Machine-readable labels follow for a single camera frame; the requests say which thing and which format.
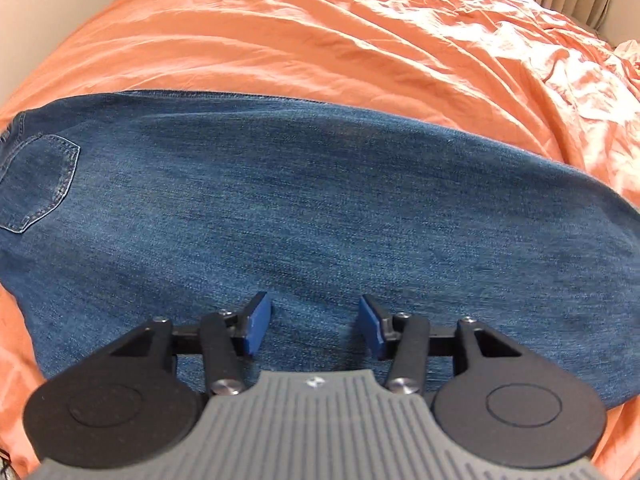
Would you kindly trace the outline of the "orange bed sheet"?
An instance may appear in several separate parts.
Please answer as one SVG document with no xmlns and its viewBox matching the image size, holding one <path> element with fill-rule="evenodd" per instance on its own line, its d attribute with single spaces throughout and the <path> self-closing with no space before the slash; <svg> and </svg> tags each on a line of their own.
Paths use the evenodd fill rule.
<svg viewBox="0 0 640 480">
<path fill-rule="evenodd" d="M 78 96 L 228 93 L 372 110 L 567 166 L 639 213 L 639 72 L 603 41 L 527 0 L 116 0 L 1 107 Z M 22 411 L 43 379 L 1 282 L 1 447 L 39 464 Z M 639 471 L 639 391 L 610 405 L 596 462 Z"/>
</svg>

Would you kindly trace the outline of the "blue denim jeans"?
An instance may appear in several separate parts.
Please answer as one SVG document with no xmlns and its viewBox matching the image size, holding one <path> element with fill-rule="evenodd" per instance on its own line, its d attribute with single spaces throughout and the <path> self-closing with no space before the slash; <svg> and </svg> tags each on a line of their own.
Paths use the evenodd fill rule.
<svg viewBox="0 0 640 480">
<path fill-rule="evenodd" d="M 1 281 L 54 376 L 151 316 L 273 296 L 252 370 L 371 361 L 360 295 L 469 315 L 615 405 L 639 391 L 639 214 L 567 166 L 372 110 L 78 96 L 1 130 Z"/>
</svg>

